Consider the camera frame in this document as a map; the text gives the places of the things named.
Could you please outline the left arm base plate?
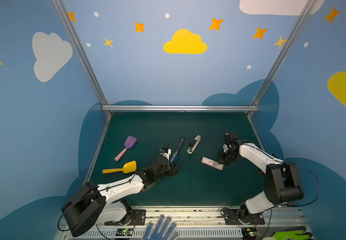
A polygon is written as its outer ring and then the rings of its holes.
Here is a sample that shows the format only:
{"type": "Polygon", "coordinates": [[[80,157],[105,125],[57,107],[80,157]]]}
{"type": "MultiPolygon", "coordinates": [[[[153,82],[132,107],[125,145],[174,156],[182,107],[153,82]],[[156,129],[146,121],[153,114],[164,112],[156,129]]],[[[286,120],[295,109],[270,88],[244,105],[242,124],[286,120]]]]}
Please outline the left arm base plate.
{"type": "Polygon", "coordinates": [[[146,220],[146,210],[132,210],[119,222],[105,222],[105,226],[143,226],[146,220]]]}

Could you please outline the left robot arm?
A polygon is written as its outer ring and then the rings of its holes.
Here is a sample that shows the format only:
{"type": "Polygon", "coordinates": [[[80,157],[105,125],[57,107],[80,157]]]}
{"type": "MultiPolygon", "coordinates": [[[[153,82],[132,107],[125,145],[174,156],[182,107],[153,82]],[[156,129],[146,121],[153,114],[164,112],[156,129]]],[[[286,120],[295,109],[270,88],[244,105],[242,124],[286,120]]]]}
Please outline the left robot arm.
{"type": "Polygon", "coordinates": [[[134,210],[123,198],[144,192],[167,176],[176,176],[180,164],[158,155],[147,167],[130,177],[97,185],[85,183],[62,207],[62,213],[73,237],[79,237],[99,222],[130,222],[134,210]]]}

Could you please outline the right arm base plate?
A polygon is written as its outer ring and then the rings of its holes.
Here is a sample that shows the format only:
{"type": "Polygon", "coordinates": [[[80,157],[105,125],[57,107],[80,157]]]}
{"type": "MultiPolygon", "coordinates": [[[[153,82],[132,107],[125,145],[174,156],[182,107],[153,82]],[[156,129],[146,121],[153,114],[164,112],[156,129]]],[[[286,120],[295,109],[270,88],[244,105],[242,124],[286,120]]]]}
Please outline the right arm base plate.
{"type": "Polygon", "coordinates": [[[226,225],[264,225],[265,220],[262,214],[256,215],[241,215],[239,209],[222,208],[221,216],[225,220],[226,225]]]}

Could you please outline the blue black stapler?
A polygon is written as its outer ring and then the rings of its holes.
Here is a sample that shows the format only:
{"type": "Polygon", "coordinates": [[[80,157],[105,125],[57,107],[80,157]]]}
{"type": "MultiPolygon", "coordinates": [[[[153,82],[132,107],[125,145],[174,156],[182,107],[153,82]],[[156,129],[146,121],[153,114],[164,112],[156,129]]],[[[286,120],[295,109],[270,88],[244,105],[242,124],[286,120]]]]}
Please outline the blue black stapler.
{"type": "Polygon", "coordinates": [[[180,151],[181,148],[182,148],[182,145],[183,145],[183,143],[184,143],[184,140],[185,140],[185,138],[181,138],[181,140],[180,140],[180,142],[179,142],[177,148],[176,148],[175,151],[173,152],[173,155],[172,155],[172,157],[171,157],[171,159],[170,159],[170,163],[175,163],[175,162],[176,162],[178,153],[179,153],[179,151],[180,151]]]}

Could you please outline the red white staple box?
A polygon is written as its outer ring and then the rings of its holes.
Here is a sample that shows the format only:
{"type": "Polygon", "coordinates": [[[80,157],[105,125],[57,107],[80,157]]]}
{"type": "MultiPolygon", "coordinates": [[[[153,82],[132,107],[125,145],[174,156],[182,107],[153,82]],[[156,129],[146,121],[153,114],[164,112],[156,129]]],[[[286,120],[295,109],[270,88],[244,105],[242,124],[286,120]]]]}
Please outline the red white staple box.
{"type": "Polygon", "coordinates": [[[218,169],[220,171],[222,171],[223,167],[224,167],[224,165],[220,164],[219,162],[213,161],[213,160],[206,158],[206,157],[203,157],[201,162],[207,166],[213,167],[213,168],[218,169]]]}

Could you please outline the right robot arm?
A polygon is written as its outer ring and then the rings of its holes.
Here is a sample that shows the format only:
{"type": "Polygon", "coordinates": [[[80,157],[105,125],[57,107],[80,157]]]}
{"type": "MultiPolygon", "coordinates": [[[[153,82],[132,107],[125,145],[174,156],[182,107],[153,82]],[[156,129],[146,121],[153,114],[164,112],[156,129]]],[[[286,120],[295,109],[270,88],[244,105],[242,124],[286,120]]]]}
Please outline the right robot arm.
{"type": "Polygon", "coordinates": [[[241,203],[241,219],[304,198],[300,174],[294,163],[271,156],[254,143],[239,140],[233,134],[226,133],[223,139],[223,149],[218,153],[220,164],[234,166],[237,159],[246,159],[265,174],[263,192],[241,203]]]}

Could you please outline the beige black stapler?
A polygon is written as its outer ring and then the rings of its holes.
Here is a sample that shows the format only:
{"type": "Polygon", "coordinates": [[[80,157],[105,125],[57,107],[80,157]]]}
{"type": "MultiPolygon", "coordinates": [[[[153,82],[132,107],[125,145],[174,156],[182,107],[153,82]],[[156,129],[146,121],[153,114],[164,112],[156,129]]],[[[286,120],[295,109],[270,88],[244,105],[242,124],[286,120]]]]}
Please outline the beige black stapler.
{"type": "Polygon", "coordinates": [[[191,141],[191,142],[189,143],[189,148],[188,148],[188,150],[187,150],[187,153],[188,153],[188,154],[192,154],[192,153],[194,152],[194,150],[196,149],[196,147],[197,147],[198,143],[200,142],[200,140],[201,140],[201,136],[200,136],[200,135],[197,135],[197,136],[193,139],[193,141],[191,141]]]}

